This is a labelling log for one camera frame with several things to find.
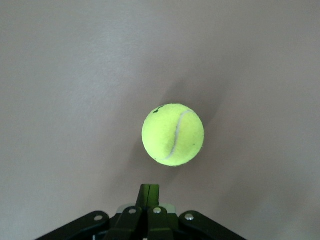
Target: white wall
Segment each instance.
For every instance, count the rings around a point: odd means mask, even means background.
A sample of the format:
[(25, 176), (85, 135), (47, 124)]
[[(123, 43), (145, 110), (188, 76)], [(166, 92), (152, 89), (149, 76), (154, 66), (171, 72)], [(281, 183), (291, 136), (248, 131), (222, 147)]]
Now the white wall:
[[(248, 240), (320, 239), (319, 66), (316, 0), (0, 1), (0, 239), (152, 183)], [(165, 103), (205, 125), (177, 168), (141, 141)]]

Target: tennis ball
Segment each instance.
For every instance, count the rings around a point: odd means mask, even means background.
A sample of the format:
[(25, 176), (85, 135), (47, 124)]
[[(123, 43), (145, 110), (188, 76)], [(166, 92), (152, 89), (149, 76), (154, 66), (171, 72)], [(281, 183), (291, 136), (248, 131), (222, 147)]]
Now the tennis ball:
[(154, 109), (142, 127), (142, 142), (147, 153), (158, 163), (180, 166), (201, 150), (204, 126), (198, 115), (181, 104), (166, 104)]

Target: black bracket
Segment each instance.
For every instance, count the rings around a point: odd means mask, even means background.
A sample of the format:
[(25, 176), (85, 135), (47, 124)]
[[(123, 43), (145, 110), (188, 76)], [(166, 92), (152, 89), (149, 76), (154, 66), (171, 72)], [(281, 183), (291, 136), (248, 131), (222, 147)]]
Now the black bracket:
[(159, 204), (159, 185), (142, 184), (136, 203), (114, 217), (91, 212), (37, 240), (245, 240), (197, 211), (177, 216), (175, 207)]

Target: tennis ball seam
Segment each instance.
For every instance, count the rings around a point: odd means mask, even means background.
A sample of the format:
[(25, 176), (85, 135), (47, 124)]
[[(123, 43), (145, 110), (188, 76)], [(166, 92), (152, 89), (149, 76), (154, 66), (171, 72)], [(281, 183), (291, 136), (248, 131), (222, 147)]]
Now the tennis ball seam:
[(175, 130), (175, 133), (174, 133), (174, 143), (173, 143), (173, 147), (172, 147), (172, 150), (170, 152), (170, 154), (164, 158), (164, 159), (159, 159), (159, 161), (166, 161), (166, 160), (169, 160), (176, 152), (176, 148), (177, 148), (177, 143), (178, 143), (178, 138), (179, 138), (179, 133), (180, 133), (180, 127), (181, 127), (181, 123), (182, 123), (182, 120), (184, 118), (184, 116), (188, 113), (195, 113), (194, 111), (188, 109), (186, 111), (184, 111), (183, 113), (181, 113), (180, 117), (179, 117), (179, 120), (178, 120), (178, 123), (176, 125), (176, 130)]

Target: metal screw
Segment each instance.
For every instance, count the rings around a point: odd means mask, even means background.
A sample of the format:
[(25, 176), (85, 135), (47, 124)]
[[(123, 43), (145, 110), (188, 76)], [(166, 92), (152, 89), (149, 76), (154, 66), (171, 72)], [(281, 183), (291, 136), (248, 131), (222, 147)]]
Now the metal screw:
[(155, 214), (159, 214), (159, 213), (161, 213), (161, 208), (160, 207), (156, 207), (155, 209), (153, 209), (153, 212)]
[(137, 212), (137, 210), (135, 210), (134, 208), (129, 210), (129, 214), (135, 214)]
[(98, 215), (98, 216), (95, 216), (95, 217), (94, 217), (94, 220), (95, 220), (95, 221), (100, 221), (100, 220), (103, 219), (103, 218), (104, 218), (103, 216)]
[(190, 213), (186, 214), (184, 218), (187, 219), (188, 221), (192, 221), (193, 219), (195, 219), (195, 217)]

